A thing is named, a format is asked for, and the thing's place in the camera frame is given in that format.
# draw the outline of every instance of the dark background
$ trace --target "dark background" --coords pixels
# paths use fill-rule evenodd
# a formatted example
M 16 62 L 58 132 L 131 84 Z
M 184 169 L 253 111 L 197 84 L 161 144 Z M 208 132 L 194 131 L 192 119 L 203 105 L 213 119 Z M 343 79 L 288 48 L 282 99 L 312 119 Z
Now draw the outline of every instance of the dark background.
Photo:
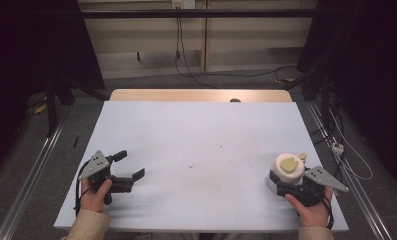
M 0 0 L 0 159 L 24 118 L 28 97 L 44 92 L 49 78 L 104 88 L 83 19 L 39 14 L 64 10 L 80 12 L 76 0 Z

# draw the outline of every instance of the white cable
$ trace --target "white cable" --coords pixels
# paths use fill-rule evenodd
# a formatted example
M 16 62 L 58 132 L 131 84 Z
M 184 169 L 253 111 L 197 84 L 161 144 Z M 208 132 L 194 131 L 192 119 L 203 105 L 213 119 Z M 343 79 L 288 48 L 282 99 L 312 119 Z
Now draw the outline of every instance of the white cable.
M 369 169 L 370 171 L 370 177 L 366 178 L 366 177 L 362 177 L 360 175 L 358 175 L 357 173 L 355 173 L 351 168 L 349 168 L 342 160 L 341 158 L 338 156 L 338 160 L 342 163 L 342 165 L 344 165 L 344 168 L 347 169 L 349 172 L 351 172 L 354 176 L 362 179 L 362 180 L 370 180 L 373 178 L 373 172 L 372 169 L 370 168 L 369 164 L 367 164 L 367 162 L 364 160 L 364 158 L 351 146 L 350 143 L 348 143 L 347 139 L 345 139 L 344 135 L 341 132 L 341 129 L 338 125 L 338 122 L 335 119 L 335 116 L 333 115 L 332 111 L 329 109 L 330 114 L 332 115 L 333 121 L 335 122 L 335 125 L 338 129 L 339 134 L 341 135 L 342 139 L 344 139 L 345 143 L 357 154 L 357 156 L 360 157 L 360 159 L 363 161 L 363 163 L 366 165 L 366 167 Z

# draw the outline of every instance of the hand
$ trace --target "hand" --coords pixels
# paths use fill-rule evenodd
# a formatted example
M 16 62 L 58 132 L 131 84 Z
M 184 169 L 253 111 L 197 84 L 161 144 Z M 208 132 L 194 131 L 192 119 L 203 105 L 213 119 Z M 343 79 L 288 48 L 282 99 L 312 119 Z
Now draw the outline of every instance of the hand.
M 323 201 L 329 206 L 332 200 L 332 189 L 325 187 L 325 195 L 329 202 L 325 198 Z M 327 226 L 329 212 L 321 202 L 315 206 L 306 207 L 291 194 L 286 194 L 285 198 L 297 210 L 303 227 Z
M 111 179 L 105 180 L 105 182 L 98 189 L 98 192 L 90 188 L 89 180 L 87 178 L 82 180 L 82 193 L 86 191 L 80 199 L 80 208 L 102 213 L 104 209 L 104 197 L 111 187 Z

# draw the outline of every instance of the white table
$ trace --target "white table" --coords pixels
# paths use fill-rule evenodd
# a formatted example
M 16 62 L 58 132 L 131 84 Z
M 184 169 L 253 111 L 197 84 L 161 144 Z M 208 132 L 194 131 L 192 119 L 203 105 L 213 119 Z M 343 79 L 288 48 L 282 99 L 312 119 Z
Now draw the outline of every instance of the white table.
M 292 102 L 109 101 L 81 165 L 97 150 L 127 150 L 112 165 L 117 177 L 146 170 L 131 193 L 112 194 L 105 207 L 116 231 L 295 230 L 295 210 L 266 183 L 270 165 L 285 152 L 305 152 L 308 167 L 321 165 Z M 74 189 L 75 179 L 57 228 L 75 220 Z M 335 198 L 332 206 L 333 230 L 348 230 Z

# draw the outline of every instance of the beige sleeve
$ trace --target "beige sleeve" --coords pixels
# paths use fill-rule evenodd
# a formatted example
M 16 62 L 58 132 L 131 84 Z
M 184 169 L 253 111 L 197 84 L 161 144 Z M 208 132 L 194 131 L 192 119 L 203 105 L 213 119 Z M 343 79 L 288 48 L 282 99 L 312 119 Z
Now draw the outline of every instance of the beige sleeve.
M 333 240 L 331 230 L 325 227 L 302 227 L 298 236 L 299 240 Z
M 80 209 L 66 240 L 102 240 L 110 225 L 110 218 L 102 213 Z

